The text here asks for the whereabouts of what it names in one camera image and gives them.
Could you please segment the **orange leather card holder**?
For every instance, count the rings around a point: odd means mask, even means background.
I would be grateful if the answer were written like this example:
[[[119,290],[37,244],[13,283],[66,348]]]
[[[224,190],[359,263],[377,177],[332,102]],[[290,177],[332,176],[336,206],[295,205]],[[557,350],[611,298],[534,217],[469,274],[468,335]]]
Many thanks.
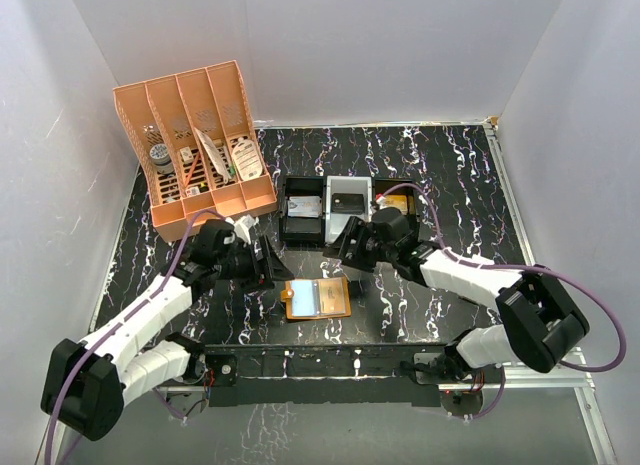
[[[285,288],[280,293],[280,301],[285,305],[286,316],[289,320],[320,320],[343,318],[351,315],[351,303],[348,290],[348,280],[344,280],[345,292],[348,294],[347,311],[341,315],[321,315],[319,311],[318,282],[322,279],[295,279],[285,282]]]

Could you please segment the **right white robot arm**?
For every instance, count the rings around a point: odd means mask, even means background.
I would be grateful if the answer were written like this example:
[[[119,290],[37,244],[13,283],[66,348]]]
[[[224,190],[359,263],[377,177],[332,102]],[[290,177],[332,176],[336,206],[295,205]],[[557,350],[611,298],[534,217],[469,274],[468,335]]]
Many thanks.
[[[462,332],[428,362],[403,362],[409,375],[466,382],[484,367],[506,362],[547,373],[590,330],[585,315],[548,269],[502,270],[483,258],[464,259],[421,239],[393,207],[375,212],[368,221],[350,217],[324,255],[365,272],[388,263],[407,281],[449,291],[498,314],[499,324]]]

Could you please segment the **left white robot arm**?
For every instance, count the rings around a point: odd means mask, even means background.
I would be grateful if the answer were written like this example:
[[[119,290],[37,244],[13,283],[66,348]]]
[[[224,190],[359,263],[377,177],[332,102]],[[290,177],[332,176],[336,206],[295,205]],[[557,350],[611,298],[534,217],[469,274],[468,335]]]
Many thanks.
[[[124,408],[170,380],[194,384],[204,377],[204,347],[179,332],[148,344],[219,281],[245,293],[293,279],[270,240],[252,219],[202,224],[192,244],[130,305],[80,341],[64,339],[51,353],[40,407],[91,441],[103,438]]]

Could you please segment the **white middle card bin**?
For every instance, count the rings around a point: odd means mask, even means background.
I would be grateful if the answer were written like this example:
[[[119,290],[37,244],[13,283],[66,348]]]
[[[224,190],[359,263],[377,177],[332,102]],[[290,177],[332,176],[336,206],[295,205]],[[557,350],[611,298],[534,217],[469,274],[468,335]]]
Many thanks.
[[[350,217],[369,220],[373,181],[365,176],[328,176],[325,181],[325,243],[333,243]]]

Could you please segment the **silver credit card stack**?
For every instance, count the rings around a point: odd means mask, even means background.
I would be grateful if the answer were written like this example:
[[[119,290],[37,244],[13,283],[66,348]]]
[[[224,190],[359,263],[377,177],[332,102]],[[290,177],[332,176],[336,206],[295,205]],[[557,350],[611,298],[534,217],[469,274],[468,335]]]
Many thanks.
[[[287,216],[291,218],[319,218],[322,200],[319,196],[291,196],[287,199]]]

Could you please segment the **gold credit card stack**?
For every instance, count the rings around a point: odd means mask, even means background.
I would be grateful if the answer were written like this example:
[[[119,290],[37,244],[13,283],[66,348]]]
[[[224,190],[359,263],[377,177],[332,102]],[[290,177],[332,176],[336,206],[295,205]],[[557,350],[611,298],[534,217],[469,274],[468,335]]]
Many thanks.
[[[403,215],[415,213],[413,197],[404,194],[390,194],[383,196],[380,201],[380,208],[396,208]]]

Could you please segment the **left black card bin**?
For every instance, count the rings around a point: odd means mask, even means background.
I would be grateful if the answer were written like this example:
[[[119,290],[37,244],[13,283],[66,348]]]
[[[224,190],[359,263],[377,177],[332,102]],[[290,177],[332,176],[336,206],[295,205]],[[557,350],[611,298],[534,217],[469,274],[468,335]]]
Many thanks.
[[[325,240],[325,180],[285,177],[279,193],[279,238],[291,246],[320,247]]]

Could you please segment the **black card bin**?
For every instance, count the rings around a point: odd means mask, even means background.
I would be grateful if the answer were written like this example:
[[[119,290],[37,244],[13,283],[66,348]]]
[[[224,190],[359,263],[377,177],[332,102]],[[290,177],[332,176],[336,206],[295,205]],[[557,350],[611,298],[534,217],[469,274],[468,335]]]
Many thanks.
[[[417,191],[409,187],[412,181],[397,178],[375,178],[373,180],[374,198],[371,202],[372,213],[383,208],[395,207],[416,228],[420,225],[421,215],[417,207]]]
[[[320,247],[325,240],[325,180],[285,177],[279,193],[279,238],[291,246]]]

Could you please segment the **right black card bin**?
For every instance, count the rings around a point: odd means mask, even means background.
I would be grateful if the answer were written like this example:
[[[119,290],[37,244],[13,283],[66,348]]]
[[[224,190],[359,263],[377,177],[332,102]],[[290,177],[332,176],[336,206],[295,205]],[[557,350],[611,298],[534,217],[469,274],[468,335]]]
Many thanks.
[[[373,180],[374,198],[371,202],[372,213],[383,208],[395,207],[416,228],[420,225],[421,215],[417,207],[417,191],[409,187],[412,181],[397,178],[375,178]]]

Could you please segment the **white labelled package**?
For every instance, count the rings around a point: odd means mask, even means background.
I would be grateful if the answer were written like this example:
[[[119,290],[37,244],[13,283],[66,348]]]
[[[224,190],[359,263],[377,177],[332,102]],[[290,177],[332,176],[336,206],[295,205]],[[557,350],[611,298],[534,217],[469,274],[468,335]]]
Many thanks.
[[[242,181],[258,178],[264,171],[259,149],[256,143],[248,138],[236,140],[232,144],[231,158]]]

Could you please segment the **orange pencil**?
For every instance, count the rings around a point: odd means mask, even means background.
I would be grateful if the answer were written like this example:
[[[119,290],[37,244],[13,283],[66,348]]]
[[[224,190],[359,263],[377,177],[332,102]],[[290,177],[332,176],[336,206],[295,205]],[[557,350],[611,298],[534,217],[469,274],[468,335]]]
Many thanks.
[[[196,167],[198,166],[199,162],[201,159],[201,154],[200,152],[196,152],[196,154],[193,157],[192,163],[190,164],[190,167],[187,171],[186,177],[185,177],[185,188],[189,186],[192,177],[195,173]]]

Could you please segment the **peach desk file organizer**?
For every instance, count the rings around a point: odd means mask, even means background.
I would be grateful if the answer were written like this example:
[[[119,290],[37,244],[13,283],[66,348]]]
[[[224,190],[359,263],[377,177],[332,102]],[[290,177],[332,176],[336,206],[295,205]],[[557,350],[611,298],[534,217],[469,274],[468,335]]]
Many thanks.
[[[201,223],[217,215],[254,217],[276,208],[276,192],[250,113],[244,81],[235,61],[223,62],[114,89],[117,115],[138,158],[147,182],[151,222],[167,243],[195,234]],[[195,129],[219,148],[231,174],[224,183],[205,152]],[[231,158],[232,144],[253,140],[264,171],[242,181]],[[150,148],[165,143],[174,166],[159,174]],[[201,159],[188,187],[185,177],[196,152]]]

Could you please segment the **grey tape roll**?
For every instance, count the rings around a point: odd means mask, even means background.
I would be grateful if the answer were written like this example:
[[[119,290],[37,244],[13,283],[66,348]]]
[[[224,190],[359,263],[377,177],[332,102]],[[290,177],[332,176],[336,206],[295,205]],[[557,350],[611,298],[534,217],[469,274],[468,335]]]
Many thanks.
[[[174,172],[174,166],[165,143],[153,145],[149,150],[149,157],[156,171],[161,175],[169,175]]]

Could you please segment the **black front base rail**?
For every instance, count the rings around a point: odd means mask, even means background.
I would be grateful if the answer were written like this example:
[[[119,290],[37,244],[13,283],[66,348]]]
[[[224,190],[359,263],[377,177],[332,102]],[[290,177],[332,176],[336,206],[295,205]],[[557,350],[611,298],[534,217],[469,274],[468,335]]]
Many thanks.
[[[440,346],[208,346],[193,379],[161,386],[168,401],[197,413],[207,407],[256,404],[386,404],[443,407],[474,415],[491,401],[493,367],[456,378],[432,369]]]

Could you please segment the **aluminium table frame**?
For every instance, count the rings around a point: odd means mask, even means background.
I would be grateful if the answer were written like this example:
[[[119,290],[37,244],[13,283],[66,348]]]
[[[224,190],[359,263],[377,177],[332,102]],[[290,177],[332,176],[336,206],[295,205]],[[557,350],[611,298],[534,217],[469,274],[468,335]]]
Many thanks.
[[[522,231],[497,159],[488,124],[332,128],[272,128],[257,133],[275,192],[303,179],[319,188],[329,176],[408,179],[428,192],[418,202],[422,237],[442,229],[445,242],[465,255],[499,263],[523,262]],[[348,318],[294,322],[277,290],[242,293],[228,281],[152,333],[157,345],[171,333],[199,342],[216,371],[214,407],[258,403],[438,402],[433,385],[414,385],[402,361],[438,352],[462,332],[499,323],[498,314],[453,293],[402,279],[388,265],[366,274],[322,256],[313,243],[286,242],[279,216],[262,216],[259,231],[299,278],[346,275],[364,293]]]

